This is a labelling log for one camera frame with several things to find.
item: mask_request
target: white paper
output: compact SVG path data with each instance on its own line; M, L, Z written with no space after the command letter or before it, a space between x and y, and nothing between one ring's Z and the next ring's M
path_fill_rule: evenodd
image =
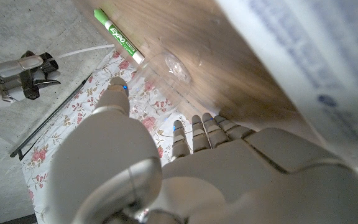
M358 1L217 2L326 149L358 170Z

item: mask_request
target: marker label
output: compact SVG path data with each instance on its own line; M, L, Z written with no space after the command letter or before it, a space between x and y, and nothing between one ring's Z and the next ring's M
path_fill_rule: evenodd
M124 37L124 35L119 31L115 25L109 27L110 34L118 40L118 42L127 50L127 52L133 56L136 52L136 49L129 43L129 41Z

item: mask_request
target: green marker cap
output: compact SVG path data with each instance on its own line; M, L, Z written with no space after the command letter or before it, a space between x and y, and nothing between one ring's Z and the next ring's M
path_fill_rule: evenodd
M104 13L103 10L101 10L101 9L95 9L94 10L94 16L103 25L109 20L109 17L107 17L106 13Z

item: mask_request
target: white cable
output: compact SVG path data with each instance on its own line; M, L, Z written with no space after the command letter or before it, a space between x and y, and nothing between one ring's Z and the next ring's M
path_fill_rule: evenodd
M90 47L90 48L87 48L87 49L75 50L73 52L68 52L68 53L59 55L57 57L50 58L50 59L48 59L48 61L56 60L58 58L63 58L63 57L71 56L71 55L82 53L82 52L87 52L87 51L90 51L90 50L97 50L97 49L103 49L103 48L109 48L109 47L114 47L114 44L108 44L108 45L102 45L102 46L97 46L97 47Z

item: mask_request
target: dry erase marker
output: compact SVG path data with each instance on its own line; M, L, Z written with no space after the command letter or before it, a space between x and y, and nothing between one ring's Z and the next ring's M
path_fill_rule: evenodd
M105 28L112 34L112 36L118 40L118 42L125 48L125 50L132 56L132 58L138 63L142 63L144 56L129 42L128 38L122 34L122 32L114 25L107 15L101 9L94 10L94 16L101 22Z

